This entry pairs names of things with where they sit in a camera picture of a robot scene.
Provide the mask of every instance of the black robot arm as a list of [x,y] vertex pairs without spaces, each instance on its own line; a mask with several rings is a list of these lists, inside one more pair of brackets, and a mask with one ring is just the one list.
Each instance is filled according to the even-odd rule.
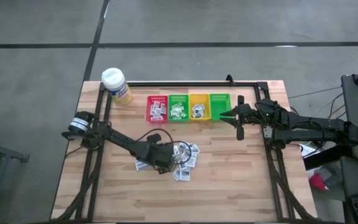
[[292,141],[333,141],[340,145],[358,145],[358,127],[341,119],[324,119],[299,116],[282,108],[277,101],[268,99],[256,102],[255,109],[244,104],[244,97],[239,96],[238,105],[222,116],[238,118],[221,118],[237,128],[237,139],[244,139],[243,124],[261,124],[265,129],[267,142],[273,148],[285,148]]
[[159,134],[147,137],[147,141],[136,141],[111,128],[109,122],[94,122],[92,128],[89,126],[95,119],[93,113],[86,111],[77,112],[70,123],[67,132],[62,136],[72,140],[75,136],[82,138],[81,146],[87,149],[97,149],[104,140],[114,143],[129,151],[131,156],[139,161],[151,165],[159,174],[164,174],[173,169],[175,158],[172,157],[172,143],[157,144],[161,141]]

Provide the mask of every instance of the plastic bin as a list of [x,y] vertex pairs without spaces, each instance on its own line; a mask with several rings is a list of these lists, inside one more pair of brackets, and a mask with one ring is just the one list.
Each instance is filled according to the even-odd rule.
[[[162,121],[152,121],[150,110],[155,101],[158,101],[160,103],[165,103],[165,106],[167,107],[167,112],[165,114],[161,114],[163,120]],[[146,121],[150,123],[166,123],[168,120],[168,96],[148,96],[147,97],[147,107],[146,107]]]
[[[211,119],[211,105],[209,104],[209,94],[190,94],[189,95],[189,111],[190,119],[192,121],[207,121]],[[194,118],[192,115],[191,109],[196,104],[202,104],[205,107],[204,117],[203,118]]]
[[226,93],[210,94],[209,103],[212,120],[219,120],[221,113],[231,110],[230,95]]
[[[181,103],[185,108],[186,116],[182,119],[173,119],[171,116],[171,106],[177,103]],[[174,122],[185,122],[189,120],[189,95],[169,95],[168,96],[168,120]]]

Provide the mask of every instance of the wooden table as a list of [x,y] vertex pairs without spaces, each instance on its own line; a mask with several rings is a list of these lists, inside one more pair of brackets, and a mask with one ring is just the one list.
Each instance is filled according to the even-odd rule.
[[[290,110],[281,80],[267,81],[270,97]],[[85,82],[78,111],[94,112],[99,82]],[[153,128],[166,129],[174,140],[200,147],[191,181],[177,182],[171,173],[153,169],[137,172],[129,153],[106,142],[93,221],[94,222],[253,222],[275,221],[272,188],[259,125],[245,125],[245,139],[222,121],[150,124],[145,121],[148,95],[229,93],[231,105],[237,95],[254,105],[255,93],[247,87],[133,87],[134,99],[125,106],[113,103],[109,120],[114,129],[134,139]],[[161,133],[163,141],[168,138]],[[79,146],[73,141],[68,152]],[[78,193],[86,152],[71,154],[62,170],[52,218],[58,217]],[[307,211],[316,216],[311,190],[299,147],[283,150],[292,192]],[[285,210],[283,195],[282,207]]]

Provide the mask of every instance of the red object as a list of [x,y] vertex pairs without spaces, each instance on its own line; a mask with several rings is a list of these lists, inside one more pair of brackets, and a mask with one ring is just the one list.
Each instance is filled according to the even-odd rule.
[[313,187],[317,187],[320,190],[326,190],[325,186],[324,186],[324,182],[321,179],[319,174],[313,174],[310,178],[309,178],[309,183],[310,185],[312,185]]
[[[165,114],[161,114],[163,120],[162,121],[152,121],[150,110],[155,101],[158,101],[160,103],[165,103],[165,107],[167,108],[167,111]],[[168,96],[148,96],[147,97],[147,108],[146,108],[146,121],[150,123],[166,123],[168,120]]]

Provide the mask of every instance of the white lid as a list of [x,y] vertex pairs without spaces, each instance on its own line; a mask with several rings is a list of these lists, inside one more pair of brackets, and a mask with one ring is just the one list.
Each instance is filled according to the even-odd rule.
[[102,73],[102,82],[108,89],[119,88],[124,82],[124,74],[118,68],[109,68]]

